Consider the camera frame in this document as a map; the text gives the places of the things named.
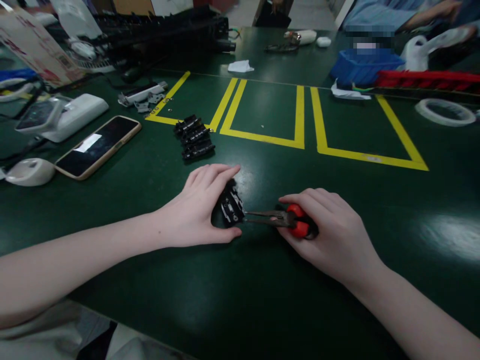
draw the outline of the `left hand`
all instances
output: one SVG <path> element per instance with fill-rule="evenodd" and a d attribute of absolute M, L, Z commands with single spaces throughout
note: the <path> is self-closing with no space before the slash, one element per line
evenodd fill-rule
<path fill-rule="evenodd" d="M 212 211 L 227 182 L 240 171 L 212 164 L 192 171 L 180 194 L 159 210 L 148 214 L 155 234 L 152 248 L 189 247 L 229 243 L 242 235 L 238 227 L 220 229 L 212 225 Z"/>

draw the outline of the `metal bracket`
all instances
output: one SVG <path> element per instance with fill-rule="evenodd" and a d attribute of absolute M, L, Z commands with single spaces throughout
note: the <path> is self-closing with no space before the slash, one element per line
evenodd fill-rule
<path fill-rule="evenodd" d="M 154 94 L 151 92 L 148 94 L 148 102 L 151 104 L 158 104 L 162 99 L 165 99 L 165 95 L 162 93 Z"/>
<path fill-rule="evenodd" d="M 149 108 L 149 103 L 148 101 L 147 102 L 137 102 L 135 101 L 134 102 L 135 104 L 135 107 L 136 107 L 136 110 L 139 112 L 139 113 L 146 113 L 146 112 L 150 112 L 150 108 Z"/>

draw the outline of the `blue plastic bin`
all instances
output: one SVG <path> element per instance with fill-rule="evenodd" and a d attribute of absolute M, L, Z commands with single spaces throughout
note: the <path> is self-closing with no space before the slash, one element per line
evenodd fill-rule
<path fill-rule="evenodd" d="M 380 70 L 396 70 L 405 64 L 400 56 L 391 49 L 347 49 L 338 53 L 330 75 L 337 79 L 340 86 L 372 85 L 377 80 Z"/>

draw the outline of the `white paper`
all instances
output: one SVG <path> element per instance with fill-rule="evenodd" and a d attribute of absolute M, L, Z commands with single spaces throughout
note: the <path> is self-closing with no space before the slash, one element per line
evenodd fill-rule
<path fill-rule="evenodd" d="M 350 100 L 370 100 L 372 97 L 369 95 L 363 95 L 360 91 L 352 91 L 352 90 L 340 90 L 337 87 L 337 79 L 331 86 L 331 93 L 340 99 L 350 99 Z"/>
<path fill-rule="evenodd" d="M 79 147 L 77 147 L 76 149 L 73 149 L 73 151 L 78 151 L 80 153 L 84 153 L 88 149 L 90 149 L 92 147 L 92 145 L 95 144 L 97 142 L 97 140 L 100 139 L 101 137 L 102 137 L 102 135 L 92 134 L 89 137 L 87 137 L 85 140 L 83 140 L 81 145 Z"/>
<path fill-rule="evenodd" d="M 247 73 L 253 70 L 255 69 L 250 67 L 248 60 L 235 61 L 228 65 L 228 71 L 234 73 Z"/>

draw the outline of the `white tape roll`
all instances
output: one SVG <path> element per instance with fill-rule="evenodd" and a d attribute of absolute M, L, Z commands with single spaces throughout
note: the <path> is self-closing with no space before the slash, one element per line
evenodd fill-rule
<path fill-rule="evenodd" d="M 434 108 L 444 109 L 446 112 L 450 112 L 456 115 L 455 118 L 446 117 L 433 111 Z M 421 100 L 415 105 L 415 110 L 424 118 L 449 127 L 462 127 L 474 123 L 477 119 L 473 112 L 466 107 L 457 104 L 456 102 L 427 98 Z"/>

